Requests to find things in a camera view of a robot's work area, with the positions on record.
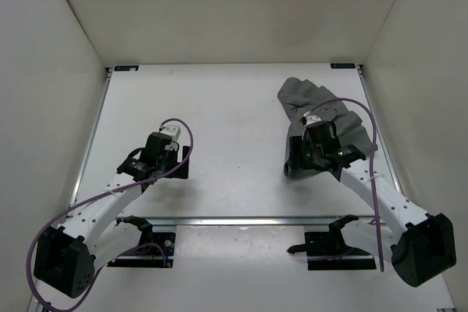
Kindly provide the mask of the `grey pleated skirt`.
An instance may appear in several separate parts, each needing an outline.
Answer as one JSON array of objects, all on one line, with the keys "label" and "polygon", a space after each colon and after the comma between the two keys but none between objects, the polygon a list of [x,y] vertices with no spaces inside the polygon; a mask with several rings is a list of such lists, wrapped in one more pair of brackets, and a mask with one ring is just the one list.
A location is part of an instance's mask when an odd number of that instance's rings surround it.
[{"label": "grey pleated skirt", "polygon": [[[305,127],[300,119],[308,111],[312,111],[322,121],[335,124],[336,135],[339,138],[342,150],[352,153],[351,163],[357,160],[366,160],[370,156],[373,143],[363,126],[361,117],[355,111],[348,109],[343,101],[339,100],[325,86],[317,86],[309,80],[289,77],[279,89],[277,97],[290,120],[284,158],[284,175],[286,178],[299,180],[321,173],[314,170],[290,171],[288,168],[289,139],[293,136],[303,137]],[[340,172],[341,170],[331,173],[340,178]]]}]

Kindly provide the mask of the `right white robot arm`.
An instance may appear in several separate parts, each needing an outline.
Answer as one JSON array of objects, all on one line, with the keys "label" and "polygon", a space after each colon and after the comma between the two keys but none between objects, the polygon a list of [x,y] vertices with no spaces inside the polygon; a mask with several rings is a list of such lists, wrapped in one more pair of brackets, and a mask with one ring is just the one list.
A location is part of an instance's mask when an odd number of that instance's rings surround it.
[{"label": "right white robot arm", "polygon": [[303,117],[301,124],[302,136],[290,138],[287,168],[329,172],[369,205],[384,227],[346,215],[329,223],[319,240],[291,246],[288,253],[329,250],[338,256],[360,249],[390,263],[412,287],[456,264],[453,224],[447,216],[434,216],[395,190],[358,148],[341,145],[335,123],[312,115]]}]

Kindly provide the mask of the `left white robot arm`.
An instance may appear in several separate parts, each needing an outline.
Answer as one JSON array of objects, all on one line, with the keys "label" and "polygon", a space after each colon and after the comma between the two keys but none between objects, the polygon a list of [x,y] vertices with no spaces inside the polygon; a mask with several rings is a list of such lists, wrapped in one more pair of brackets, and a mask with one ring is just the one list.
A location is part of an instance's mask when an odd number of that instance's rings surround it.
[{"label": "left white robot arm", "polygon": [[178,144],[180,134],[175,125],[151,133],[145,146],[133,150],[117,167],[105,197],[80,206],[62,225],[49,226],[39,236],[34,277],[76,298],[119,254],[131,248],[147,251],[153,243],[149,222],[122,213],[160,178],[188,178],[190,148]]}]

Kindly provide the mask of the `right blue corner label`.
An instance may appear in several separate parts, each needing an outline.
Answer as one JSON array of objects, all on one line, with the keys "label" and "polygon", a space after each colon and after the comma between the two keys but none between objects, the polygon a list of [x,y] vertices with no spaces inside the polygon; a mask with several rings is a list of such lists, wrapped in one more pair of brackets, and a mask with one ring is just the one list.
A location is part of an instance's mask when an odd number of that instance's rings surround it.
[{"label": "right blue corner label", "polygon": [[330,63],[331,69],[355,69],[352,63]]}]

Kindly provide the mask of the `aluminium table edge rail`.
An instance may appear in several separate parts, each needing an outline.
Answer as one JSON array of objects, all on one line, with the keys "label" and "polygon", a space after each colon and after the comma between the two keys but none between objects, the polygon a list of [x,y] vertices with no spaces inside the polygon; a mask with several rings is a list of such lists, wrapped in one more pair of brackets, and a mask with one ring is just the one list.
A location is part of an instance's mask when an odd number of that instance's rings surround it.
[{"label": "aluminium table edge rail", "polygon": [[244,216],[244,217],[145,217],[158,227],[202,226],[202,227],[253,227],[253,226],[326,226],[341,216]]}]

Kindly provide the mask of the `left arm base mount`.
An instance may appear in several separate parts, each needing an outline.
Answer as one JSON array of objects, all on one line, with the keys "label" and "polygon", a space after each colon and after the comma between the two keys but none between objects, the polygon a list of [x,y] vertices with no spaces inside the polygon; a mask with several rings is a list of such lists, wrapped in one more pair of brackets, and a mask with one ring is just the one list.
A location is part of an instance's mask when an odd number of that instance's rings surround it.
[{"label": "left arm base mount", "polygon": [[107,263],[108,267],[167,268],[173,267],[176,228],[160,228],[140,217],[117,218],[116,226],[130,224],[138,230],[137,248]]}]

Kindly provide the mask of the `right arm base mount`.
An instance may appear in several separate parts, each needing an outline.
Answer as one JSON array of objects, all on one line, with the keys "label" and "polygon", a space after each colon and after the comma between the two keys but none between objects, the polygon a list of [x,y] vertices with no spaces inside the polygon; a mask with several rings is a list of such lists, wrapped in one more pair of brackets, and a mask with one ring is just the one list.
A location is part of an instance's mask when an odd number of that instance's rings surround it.
[{"label": "right arm base mount", "polygon": [[309,271],[376,270],[374,257],[359,248],[348,246],[341,230],[359,218],[346,215],[328,225],[326,232],[304,233],[304,243],[290,246],[290,255],[305,253]]}]

